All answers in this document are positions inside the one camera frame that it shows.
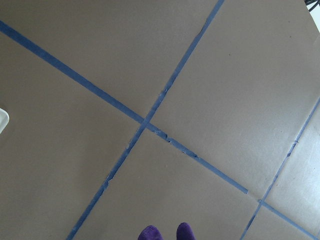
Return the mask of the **purple towel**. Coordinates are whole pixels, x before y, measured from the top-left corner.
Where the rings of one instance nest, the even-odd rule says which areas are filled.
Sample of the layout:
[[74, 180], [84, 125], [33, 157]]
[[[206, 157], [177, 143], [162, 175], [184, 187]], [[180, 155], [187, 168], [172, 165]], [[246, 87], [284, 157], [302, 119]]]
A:
[[175, 229], [165, 230], [155, 225], [146, 226], [137, 240], [196, 240], [192, 227], [187, 222], [180, 223]]

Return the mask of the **white towel rack base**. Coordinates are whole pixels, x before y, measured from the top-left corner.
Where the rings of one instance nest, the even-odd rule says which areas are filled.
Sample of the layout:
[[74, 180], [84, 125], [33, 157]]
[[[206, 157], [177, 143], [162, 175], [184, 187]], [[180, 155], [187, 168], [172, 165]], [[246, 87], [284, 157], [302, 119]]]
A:
[[9, 114], [2, 108], [0, 108], [0, 133], [6, 128], [10, 121]]

